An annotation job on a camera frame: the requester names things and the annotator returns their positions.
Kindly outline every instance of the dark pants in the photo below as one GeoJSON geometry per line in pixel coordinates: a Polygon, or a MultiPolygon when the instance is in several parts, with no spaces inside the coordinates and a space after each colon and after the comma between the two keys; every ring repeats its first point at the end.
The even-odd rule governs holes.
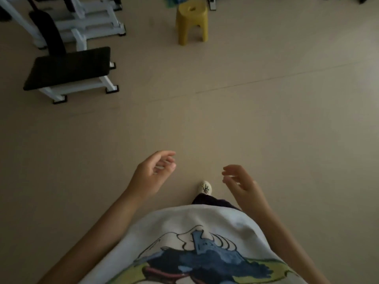
{"type": "Polygon", "coordinates": [[[206,195],[204,193],[197,195],[195,199],[192,201],[192,204],[206,204],[213,206],[229,207],[239,210],[237,207],[231,205],[228,201],[224,199],[217,199],[213,196],[206,195]]]}

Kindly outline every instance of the plastic stool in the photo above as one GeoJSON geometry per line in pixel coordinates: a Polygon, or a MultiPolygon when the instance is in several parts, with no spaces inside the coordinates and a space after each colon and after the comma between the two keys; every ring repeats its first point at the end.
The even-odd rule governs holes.
{"type": "Polygon", "coordinates": [[[203,30],[203,42],[208,41],[208,9],[203,0],[190,0],[178,6],[176,27],[180,45],[187,44],[188,30],[192,26],[200,26],[203,30]]]}

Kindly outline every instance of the black bench pad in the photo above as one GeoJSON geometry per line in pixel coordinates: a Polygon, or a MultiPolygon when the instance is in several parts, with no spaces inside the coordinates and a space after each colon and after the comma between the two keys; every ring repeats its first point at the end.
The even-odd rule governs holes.
{"type": "Polygon", "coordinates": [[[38,57],[23,88],[35,90],[107,76],[110,60],[110,47],[71,52],[63,56],[38,57]]]}

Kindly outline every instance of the printed illustration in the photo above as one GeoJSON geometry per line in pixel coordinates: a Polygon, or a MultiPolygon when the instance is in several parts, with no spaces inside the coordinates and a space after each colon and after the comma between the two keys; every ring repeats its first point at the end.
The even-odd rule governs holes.
{"type": "Polygon", "coordinates": [[[198,225],[162,235],[108,284],[270,283],[287,273],[295,274],[284,262],[243,257],[232,241],[198,225]]]}

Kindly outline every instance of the foot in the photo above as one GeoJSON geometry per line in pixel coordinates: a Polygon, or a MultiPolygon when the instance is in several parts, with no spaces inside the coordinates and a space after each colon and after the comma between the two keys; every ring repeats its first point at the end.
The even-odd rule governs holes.
{"type": "Polygon", "coordinates": [[[209,184],[208,181],[203,181],[199,185],[199,194],[204,193],[206,195],[211,195],[212,194],[212,186],[209,184]]]}

